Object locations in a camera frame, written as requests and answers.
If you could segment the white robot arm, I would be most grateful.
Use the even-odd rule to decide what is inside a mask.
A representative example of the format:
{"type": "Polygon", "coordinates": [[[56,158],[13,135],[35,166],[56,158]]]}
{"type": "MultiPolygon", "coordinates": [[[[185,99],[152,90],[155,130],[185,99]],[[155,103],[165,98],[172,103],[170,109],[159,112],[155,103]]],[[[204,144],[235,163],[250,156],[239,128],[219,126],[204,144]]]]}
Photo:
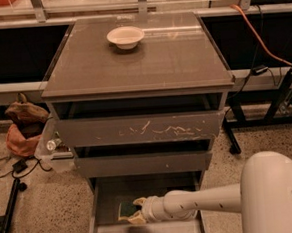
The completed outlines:
{"type": "Polygon", "coordinates": [[[292,160],[262,151],[245,162],[240,178],[234,185],[122,202],[118,219],[136,225],[191,220],[199,211],[238,212],[242,233],[292,233],[292,160]]]}

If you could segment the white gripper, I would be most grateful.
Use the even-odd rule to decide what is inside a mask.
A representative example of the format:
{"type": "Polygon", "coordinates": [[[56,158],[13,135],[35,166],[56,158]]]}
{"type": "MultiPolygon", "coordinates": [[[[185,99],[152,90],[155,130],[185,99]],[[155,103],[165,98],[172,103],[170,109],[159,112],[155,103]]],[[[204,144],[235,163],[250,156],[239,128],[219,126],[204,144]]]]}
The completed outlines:
{"type": "Polygon", "coordinates": [[[125,220],[133,225],[146,222],[164,222],[168,219],[168,213],[164,209],[163,198],[158,196],[140,197],[134,200],[133,205],[141,206],[141,211],[133,214],[121,214],[118,220],[125,220]]]}

